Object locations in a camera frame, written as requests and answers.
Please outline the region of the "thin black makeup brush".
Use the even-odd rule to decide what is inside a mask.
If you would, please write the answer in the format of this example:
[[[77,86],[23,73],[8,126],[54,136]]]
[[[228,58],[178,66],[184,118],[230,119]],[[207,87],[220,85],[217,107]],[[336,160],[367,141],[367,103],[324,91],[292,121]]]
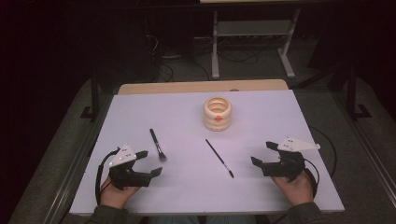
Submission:
[[[229,168],[229,166],[226,164],[226,162],[223,160],[223,158],[220,156],[220,154],[215,150],[215,148],[212,146],[212,144],[209,142],[208,139],[205,139],[206,143],[208,144],[208,146],[211,148],[211,150],[214,152],[214,154],[216,155],[216,157],[219,159],[219,161],[221,162],[221,164],[225,167],[225,169],[228,171],[229,175],[231,176],[231,178],[234,178],[234,174],[233,171]]]

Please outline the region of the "aluminium frame rail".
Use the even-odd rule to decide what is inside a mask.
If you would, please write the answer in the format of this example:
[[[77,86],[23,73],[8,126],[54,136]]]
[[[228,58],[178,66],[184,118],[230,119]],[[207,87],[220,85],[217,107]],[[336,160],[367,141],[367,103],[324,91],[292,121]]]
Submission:
[[[68,213],[112,99],[110,94],[100,94],[94,101],[83,94],[67,112],[49,147],[57,186],[43,224],[59,224]]]
[[[379,182],[381,183],[384,191],[387,193],[393,206],[396,207],[396,182],[393,180],[388,170],[384,166],[383,162],[379,159],[375,148],[370,142],[367,135],[364,133],[362,127],[359,125],[358,121],[353,119],[347,112],[347,108],[344,105],[344,101],[339,93],[333,93],[332,98],[334,99],[337,107],[341,110],[348,126],[351,128],[352,132],[358,138],[358,141],[365,151],[368,160],[373,167],[375,175],[377,176]]]

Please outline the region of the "person's left hand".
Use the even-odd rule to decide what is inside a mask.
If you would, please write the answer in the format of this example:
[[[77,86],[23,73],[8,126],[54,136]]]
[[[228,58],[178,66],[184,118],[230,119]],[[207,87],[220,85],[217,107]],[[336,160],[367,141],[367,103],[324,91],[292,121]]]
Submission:
[[[139,191],[139,187],[117,189],[108,177],[100,189],[100,205],[123,209],[129,199]]]

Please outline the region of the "white metal desk frame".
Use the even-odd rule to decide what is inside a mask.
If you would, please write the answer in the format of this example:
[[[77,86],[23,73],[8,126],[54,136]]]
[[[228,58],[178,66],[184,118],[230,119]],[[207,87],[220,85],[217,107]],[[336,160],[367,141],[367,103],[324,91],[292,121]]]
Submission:
[[[288,50],[301,10],[296,8],[289,20],[269,20],[269,21],[219,21],[218,12],[214,12],[212,52],[211,52],[211,72],[214,79],[219,79],[219,55],[218,38],[231,36],[269,36],[282,35],[286,41],[282,48],[277,50],[279,59],[283,65],[288,78],[295,78],[288,58]]]

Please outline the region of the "wide black makeup brush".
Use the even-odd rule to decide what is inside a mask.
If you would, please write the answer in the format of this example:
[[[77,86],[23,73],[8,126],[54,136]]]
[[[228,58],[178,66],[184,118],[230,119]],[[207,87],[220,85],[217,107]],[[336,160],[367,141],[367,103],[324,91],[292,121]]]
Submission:
[[[160,143],[159,143],[159,141],[157,139],[157,136],[156,136],[154,130],[153,129],[149,129],[149,132],[150,132],[150,135],[151,135],[151,137],[153,139],[155,147],[157,148],[158,155],[159,155],[159,160],[160,161],[166,161],[167,158],[166,158],[165,154],[163,153],[163,151],[161,149]]]

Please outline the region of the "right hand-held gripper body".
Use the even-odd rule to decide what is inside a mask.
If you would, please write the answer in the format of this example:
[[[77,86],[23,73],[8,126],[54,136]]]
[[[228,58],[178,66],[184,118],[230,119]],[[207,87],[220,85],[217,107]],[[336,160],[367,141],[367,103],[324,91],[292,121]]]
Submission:
[[[294,180],[302,171],[305,171],[312,181],[316,181],[312,173],[305,167],[303,151],[320,149],[319,144],[306,142],[294,137],[286,137],[277,150],[278,162],[263,162],[262,172],[264,176],[287,177]]]

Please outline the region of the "white table board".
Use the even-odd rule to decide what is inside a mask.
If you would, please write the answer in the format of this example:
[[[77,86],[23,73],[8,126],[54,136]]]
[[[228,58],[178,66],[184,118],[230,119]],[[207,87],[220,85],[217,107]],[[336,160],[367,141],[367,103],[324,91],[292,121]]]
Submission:
[[[267,141],[286,137],[311,141],[312,135],[292,91],[225,91],[233,107],[231,126],[211,132],[204,125],[209,92],[117,95],[97,138],[85,174],[70,208],[89,215],[96,206],[97,167],[110,151],[128,144],[148,156],[135,163],[137,172],[162,167],[127,203],[136,215],[273,214],[290,206],[271,178],[251,157],[277,161]],[[150,135],[153,129],[167,160],[160,161]],[[231,178],[208,139],[233,171]]]

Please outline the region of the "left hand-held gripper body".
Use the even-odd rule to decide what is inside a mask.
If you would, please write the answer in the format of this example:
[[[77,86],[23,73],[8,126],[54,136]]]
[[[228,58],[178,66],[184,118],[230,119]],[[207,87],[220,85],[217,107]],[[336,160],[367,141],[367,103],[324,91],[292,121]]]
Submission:
[[[129,145],[118,148],[114,158],[109,163],[108,174],[117,189],[149,186],[150,173],[136,172],[133,169],[137,161],[135,152]]]

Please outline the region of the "black metal stand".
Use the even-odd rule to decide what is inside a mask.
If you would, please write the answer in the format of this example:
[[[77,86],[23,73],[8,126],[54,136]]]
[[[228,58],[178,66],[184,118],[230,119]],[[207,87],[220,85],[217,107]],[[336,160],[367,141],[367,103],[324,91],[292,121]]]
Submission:
[[[365,105],[356,103],[356,90],[357,74],[354,67],[351,66],[347,80],[346,111],[353,120],[360,118],[370,118],[371,114]]]
[[[91,104],[85,106],[80,117],[82,119],[89,119],[90,122],[94,122],[99,114],[99,86],[97,82],[96,71],[92,72],[91,75]]]

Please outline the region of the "wooden table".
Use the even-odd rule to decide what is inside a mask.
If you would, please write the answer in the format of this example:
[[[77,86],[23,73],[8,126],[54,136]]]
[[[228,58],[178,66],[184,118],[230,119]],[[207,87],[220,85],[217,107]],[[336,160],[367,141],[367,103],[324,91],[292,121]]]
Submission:
[[[288,88],[283,79],[139,83],[122,85],[118,95],[214,91],[283,91]]]

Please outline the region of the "cream ringed brush holder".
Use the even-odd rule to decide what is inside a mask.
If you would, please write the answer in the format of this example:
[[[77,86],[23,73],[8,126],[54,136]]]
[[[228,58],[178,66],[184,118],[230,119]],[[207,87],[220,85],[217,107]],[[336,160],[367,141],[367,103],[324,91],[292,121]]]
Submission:
[[[228,129],[232,122],[232,104],[223,97],[209,98],[204,104],[204,124],[213,132]]]

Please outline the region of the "person's right hand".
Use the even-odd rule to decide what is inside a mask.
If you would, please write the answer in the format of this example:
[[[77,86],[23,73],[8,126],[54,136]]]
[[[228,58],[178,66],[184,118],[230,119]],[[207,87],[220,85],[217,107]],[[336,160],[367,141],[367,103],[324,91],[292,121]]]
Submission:
[[[287,177],[273,177],[272,180],[292,206],[314,201],[313,187],[305,172],[301,172],[294,180]]]

